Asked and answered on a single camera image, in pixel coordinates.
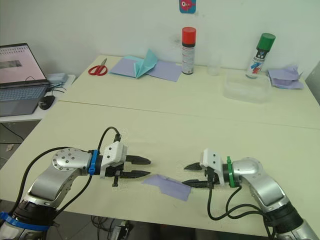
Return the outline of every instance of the sticker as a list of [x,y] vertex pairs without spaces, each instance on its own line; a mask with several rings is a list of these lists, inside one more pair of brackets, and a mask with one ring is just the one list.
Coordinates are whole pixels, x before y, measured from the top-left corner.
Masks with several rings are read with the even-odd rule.
[[194,14],[196,12],[196,0],[179,0],[179,8],[182,14]]
[[182,72],[192,74],[194,72],[195,48],[182,46]]
[[251,64],[247,70],[247,73],[248,74],[258,74],[261,69],[262,69],[262,66],[264,64],[264,59],[259,59],[257,57],[254,57],[251,61]]

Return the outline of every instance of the white wall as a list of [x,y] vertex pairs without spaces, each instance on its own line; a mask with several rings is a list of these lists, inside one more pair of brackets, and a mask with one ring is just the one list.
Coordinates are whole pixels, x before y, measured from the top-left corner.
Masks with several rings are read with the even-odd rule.
[[309,74],[305,82],[320,106],[320,61]]
[[143,57],[151,48],[180,62],[181,28],[197,28],[196,63],[208,46],[223,66],[246,69],[263,32],[276,35],[264,69],[299,64],[306,77],[320,59],[320,0],[0,0],[0,44],[27,42],[45,73],[79,75],[98,54]]

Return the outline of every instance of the laptop screen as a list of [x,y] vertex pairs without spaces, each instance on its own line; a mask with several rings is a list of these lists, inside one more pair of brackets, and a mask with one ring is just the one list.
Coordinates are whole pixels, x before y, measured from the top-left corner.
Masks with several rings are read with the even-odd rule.
[[45,75],[26,43],[0,46],[1,85],[39,84],[45,79]]

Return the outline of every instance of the black cable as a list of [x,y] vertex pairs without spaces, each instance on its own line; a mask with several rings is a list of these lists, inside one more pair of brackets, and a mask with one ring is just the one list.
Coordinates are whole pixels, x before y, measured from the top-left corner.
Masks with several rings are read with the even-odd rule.
[[41,240],[46,240],[47,239],[47,234],[48,234],[48,232],[44,231]]
[[[100,141],[99,141],[99,145],[98,145],[98,151],[100,150],[100,147],[101,147],[101,144],[104,140],[104,137],[106,135],[106,133],[110,130],[110,129],[113,129],[117,135],[120,135],[119,131],[113,127],[113,126],[110,126],[108,127],[104,133],[102,134],[101,138],[100,138]],[[68,201],[54,216],[53,219],[55,219],[63,210],[65,210],[74,200],[76,200],[86,189],[87,187],[89,186],[90,182],[91,182],[91,179],[92,179],[92,175],[89,176],[88,178],[88,181],[86,182],[85,186],[82,188],[82,190],[76,195],[74,196],[70,201]]]
[[13,133],[14,135],[18,136],[19,138],[22,139],[22,141],[24,141],[25,139],[20,136],[19,134],[15,133],[14,131],[12,131],[10,128],[8,128],[6,125],[4,125],[3,123],[1,123],[2,126],[4,126],[8,131],[10,131],[11,133]]
[[[228,208],[229,208],[229,204],[230,204],[230,202],[231,202],[231,199],[240,191],[242,189],[242,186],[240,185],[239,187],[238,187],[238,189],[237,190],[235,190],[232,194],[231,194],[231,196],[229,197],[229,199],[227,200],[227,202],[226,202],[226,205],[225,205],[225,211],[226,212],[228,212]],[[255,205],[252,205],[252,204],[241,204],[241,205],[239,205],[239,206],[241,206],[241,207],[250,207],[250,208],[254,208],[254,209],[256,209],[258,212],[261,212],[262,214],[263,214],[263,224],[264,224],[264,228],[265,228],[265,230],[266,230],[266,233],[267,233],[267,235],[268,235],[268,238],[269,239],[273,239],[274,238],[274,235],[276,234],[275,233],[275,230],[273,229],[273,232],[272,232],[272,234],[273,234],[273,238],[272,238],[272,235],[270,234],[270,231],[269,231],[269,228],[268,228],[268,226],[267,226],[267,215],[264,213],[264,212],[262,212],[262,210],[259,208],[259,207],[257,207],[257,206],[255,206]],[[237,216],[232,216],[232,215],[230,215],[230,214],[228,214],[228,217],[229,218],[231,218],[231,219],[240,219],[240,218],[242,218],[242,217],[244,217],[244,216],[247,216],[247,215],[249,215],[249,214],[251,214],[251,212],[250,211],[247,211],[247,212],[245,212],[245,213],[242,213],[242,214],[240,214],[240,215],[237,215]]]
[[109,239],[109,234],[110,234],[110,232],[113,231],[113,229],[112,229],[112,224],[114,223],[115,220],[116,220],[116,219],[114,218],[114,219],[111,221],[111,223],[110,223],[108,235],[106,236],[107,240],[110,240],[110,239]]
[[0,219],[0,227],[4,224],[4,222],[5,222],[5,220]]
[[22,144],[22,142],[0,142],[0,144]]
[[57,91],[57,92],[60,92],[60,93],[65,93],[64,91],[61,91],[61,90],[52,89],[51,96],[54,94],[54,91]]
[[23,86],[26,85],[26,81],[27,81],[28,78],[32,78],[33,80],[36,80],[33,76],[28,76],[28,77],[25,78],[25,80],[23,82]]
[[24,174],[23,174],[23,177],[22,177],[22,180],[21,180],[21,185],[20,185],[20,189],[19,189],[19,193],[18,193],[18,196],[16,198],[16,201],[11,209],[11,211],[9,212],[9,215],[12,216],[12,214],[14,213],[15,209],[17,208],[17,206],[19,205],[20,201],[21,201],[21,197],[22,197],[22,194],[24,192],[24,188],[25,188],[25,184],[26,184],[26,180],[27,180],[27,176],[28,176],[28,173],[31,169],[31,167],[33,166],[33,164],[35,164],[36,161],[38,161],[40,158],[42,158],[44,155],[48,154],[48,153],[51,153],[53,151],[56,151],[56,150],[60,150],[60,149],[65,149],[65,148],[68,148],[67,146],[59,146],[59,147],[54,147],[54,148],[51,148],[47,151],[44,151],[43,153],[41,153],[40,155],[38,155],[35,159],[33,159],[28,167],[26,168]]
[[108,220],[107,217],[102,217],[102,216],[91,216],[91,223],[93,226],[96,228],[100,228],[101,230],[108,232],[109,228],[104,226],[104,223]]
[[88,181],[86,182],[86,184],[84,185],[84,187],[81,189],[81,191],[75,195],[70,201],[68,201],[62,208],[59,209],[59,211],[56,212],[56,214],[54,215],[55,219],[63,210],[65,210],[70,204],[72,204],[74,202],[74,200],[76,200],[89,186],[90,182],[91,182],[92,176],[90,175],[88,178]]
[[108,128],[104,131],[104,133],[102,134],[102,136],[101,136],[101,138],[100,138],[100,142],[99,142],[99,145],[98,145],[98,148],[97,148],[97,150],[98,150],[99,152],[100,152],[101,144],[102,144],[102,142],[103,142],[103,140],[104,140],[104,138],[105,138],[105,135],[106,135],[106,133],[107,133],[110,129],[113,129],[113,130],[116,132],[117,135],[120,135],[120,132],[119,132],[114,126],[108,127]]
[[55,89],[64,89],[65,91],[67,91],[67,89],[65,89],[63,86],[55,86]]
[[96,231],[96,237],[97,237],[97,240],[100,240],[100,227],[99,226]]
[[[264,223],[264,227],[265,227],[265,230],[267,232],[267,235],[268,235],[268,238],[270,240],[273,240],[274,239],[274,236],[275,236],[275,230],[273,229],[273,232],[272,234],[270,234],[270,231],[269,231],[269,228],[268,226],[266,225],[266,219],[268,218],[267,215],[262,212],[262,210],[260,208],[258,208],[257,206],[255,205],[252,205],[252,204],[240,204],[240,205],[237,205],[233,208],[231,208],[230,210],[228,210],[228,207],[229,207],[229,203],[231,201],[231,199],[242,189],[242,187],[240,186],[236,191],[234,191],[231,196],[229,197],[229,199],[227,200],[226,202],[226,206],[225,206],[225,213],[222,214],[221,216],[218,216],[218,217],[214,217],[211,215],[211,211],[210,211],[210,208],[211,208],[211,199],[212,199],[212,189],[213,189],[213,185],[212,183],[209,183],[209,197],[208,197],[208,202],[207,202],[207,213],[209,215],[209,217],[214,220],[214,221],[218,221],[218,220],[221,220],[223,218],[225,218],[226,216],[228,216],[229,218],[231,219],[240,219],[240,218],[243,218],[247,215],[251,215],[251,214],[257,214],[257,215],[261,215],[263,216],[263,223]],[[247,212],[244,212],[242,214],[239,214],[239,215],[236,215],[236,216],[232,216],[230,215],[233,211],[237,210],[237,209],[240,209],[240,208],[243,208],[243,207],[250,207],[250,208],[254,208],[256,209],[257,211],[247,211]]]

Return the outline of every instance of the blue zip tie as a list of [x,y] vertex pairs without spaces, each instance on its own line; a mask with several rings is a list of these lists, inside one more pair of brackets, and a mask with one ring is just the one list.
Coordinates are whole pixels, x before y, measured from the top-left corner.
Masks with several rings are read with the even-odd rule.
[[92,176],[95,174],[96,171],[96,161],[98,157],[98,150],[93,150],[92,158],[91,158],[91,163],[90,163],[90,168],[88,170],[89,174]]

